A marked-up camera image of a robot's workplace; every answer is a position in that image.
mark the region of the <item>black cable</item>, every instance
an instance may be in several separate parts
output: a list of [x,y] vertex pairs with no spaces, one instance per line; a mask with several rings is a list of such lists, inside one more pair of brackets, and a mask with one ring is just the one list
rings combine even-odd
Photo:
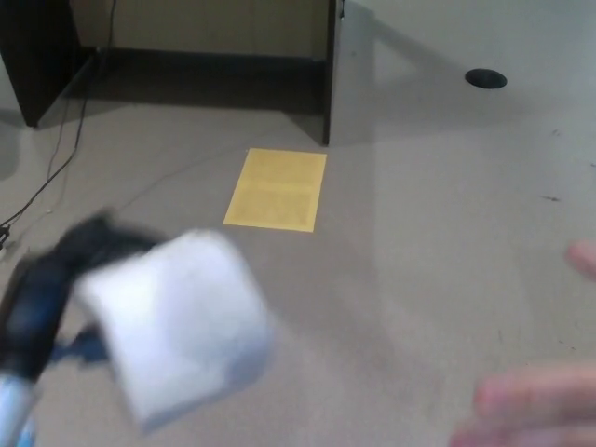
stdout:
[[[100,63],[100,69],[98,70],[95,78],[91,82],[88,83],[88,86],[85,91],[83,105],[81,107],[81,115],[79,116],[79,121],[78,121],[78,128],[76,129],[76,139],[74,140],[73,152],[69,155],[68,158],[66,158],[66,161],[64,161],[64,163],[62,163],[62,165],[56,170],[56,172],[54,172],[50,177],[48,177],[46,179],[44,184],[41,185],[41,187],[35,192],[35,194],[33,194],[33,196],[29,199],[29,201],[18,212],[16,212],[11,217],[9,217],[8,219],[6,219],[2,223],[0,223],[0,228],[5,228],[6,230],[10,229],[10,226],[13,225],[18,219],[20,219],[20,217],[24,214],[25,211],[27,211],[29,209],[29,207],[31,207],[31,205],[39,197],[39,195],[45,191],[47,186],[50,183],[52,183],[52,181],[56,177],[58,177],[60,175],[60,173],[63,170],[65,170],[68,167],[68,165],[75,158],[75,156],[78,152],[79,143],[81,141],[81,133],[83,131],[83,123],[85,122],[85,112],[87,110],[87,103],[88,103],[88,99],[89,99],[89,93],[91,90],[91,84],[93,84],[103,74],[103,71],[105,70],[107,59],[108,59],[108,53],[109,53],[110,48],[112,47],[112,43],[114,41],[114,18],[115,18],[116,4],[117,4],[117,0],[112,0],[112,9],[110,11],[110,28],[109,28],[109,32],[108,32],[107,47],[102,55],[102,62]],[[62,131],[65,120],[66,120],[66,113],[64,113],[64,115],[62,117],[61,131]],[[53,161],[55,154],[58,153],[58,149],[60,148],[60,143],[61,143],[61,132],[59,135],[59,139],[58,139],[58,143],[56,145],[54,155],[51,158],[51,161]]]

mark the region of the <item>blue object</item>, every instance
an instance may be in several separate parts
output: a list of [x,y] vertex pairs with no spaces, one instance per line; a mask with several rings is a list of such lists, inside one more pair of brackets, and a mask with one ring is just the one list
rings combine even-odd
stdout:
[[108,352],[95,326],[87,326],[69,343],[58,342],[52,352],[52,363],[64,359],[78,359],[85,365],[108,361]]

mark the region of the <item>gray floor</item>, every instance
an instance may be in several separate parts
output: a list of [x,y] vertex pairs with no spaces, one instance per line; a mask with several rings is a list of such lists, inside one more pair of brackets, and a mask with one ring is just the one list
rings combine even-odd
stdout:
[[[224,229],[278,319],[269,374],[142,440],[106,370],[60,366],[39,445],[441,446],[480,375],[591,358],[596,287],[562,250],[596,237],[594,23],[581,1],[350,3],[315,234]],[[509,85],[468,86],[479,66]],[[65,181],[17,225],[2,283],[101,206],[172,235],[221,227],[249,147],[321,151],[307,120],[277,113],[90,109]],[[58,127],[0,138],[7,214],[45,180]],[[74,309],[67,331],[81,323]]]

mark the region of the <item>wire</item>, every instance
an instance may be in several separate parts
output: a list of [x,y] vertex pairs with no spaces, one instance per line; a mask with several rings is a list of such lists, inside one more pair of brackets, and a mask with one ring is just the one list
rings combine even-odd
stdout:
[[[56,170],[56,172],[54,172],[51,176],[47,177],[44,184],[42,184],[40,186],[40,188],[35,192],[35,194],[33,194],[33,196],[29,199],[29,201],[27,203],[25,203],[25,205],[19,211],[17,211],[11,217],[9,217],[8,219],[6,219],[2,223],[0,223],[0,228],[9,229],[11,225],[13,225],[18,219],[20,219],[22,217],[22,215],[25,213],[25,211],[27,211],[29,209],[29,207],[31,207],[31,205],[33,205],[33,203],[39,197],[39,195],[45,191],[47,186],[50,183],[52,183],[52,181],[56,177],[58,177],[60,175],[60,173],[63,172],[68,167],[68,165],[70,165],[70,163],[73,161],[76,154],[78,153],[78,147],[81,142],[81,133],[83,131],[83,123],[85,122],[85,112],[87,110],[87,104],[88,104],[88,99],[89,99],[89,93],[91,90],[91,85],[94,84],[94,82],[97,81],[103,75],[103,72],[104,72],[104,70],[106,68],[106,64],[107,64],[108,54],[109,54],[112,44],[114,42],[114,18],[115,18],[116,5],[117,5],[117,0],[112,0],[112,8],[110,10],[110,28],[109,28],[109,32],[108,32],[107,46],[106,46],[106,49],[102,55],[102,61],[100,63],[100,68],[99,68],[98,72],[96,73],[96,76],[91,80],[91,82],[88,83],[87,88],[85,90],[83,105],[81,106],[81,115],[79,116],[78,127],[76,129],[76,138],[74,140],[73,152],[69,155],[68,158],[66,158],[64,163],[62,163],[62,165]],[[75,67],[75,58],[76,58],[76,52],[73,55],[73,66],[74,67]],[[51,170],[51,165],[54,161],[54,157],[56,156],[56,154],[58,153],[58,151],[60,149],[60,143],[61,143],[61,139],[62,139],[62,130],[63,130],[65,121],[66,121],[66,111],[64,111],[64,113],[62,115],[61,130],[59,133],[56,148],[54,149],[54,154],[52,155],[52,157],[50,159],[50,164],[49,164],[48,170],[47,170],[48,173]]]

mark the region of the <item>fingertip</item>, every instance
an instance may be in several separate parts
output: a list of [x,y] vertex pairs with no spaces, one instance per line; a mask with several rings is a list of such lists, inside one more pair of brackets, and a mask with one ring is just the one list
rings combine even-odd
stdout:
[[491,413],[499,403],[498,386],[491,380],[483,380],[476,385],[474,391],[474,410],[478,415]]
[[586,240],[574,242],[567,248],[565,258],[578,272],[596,278],[596,243]]

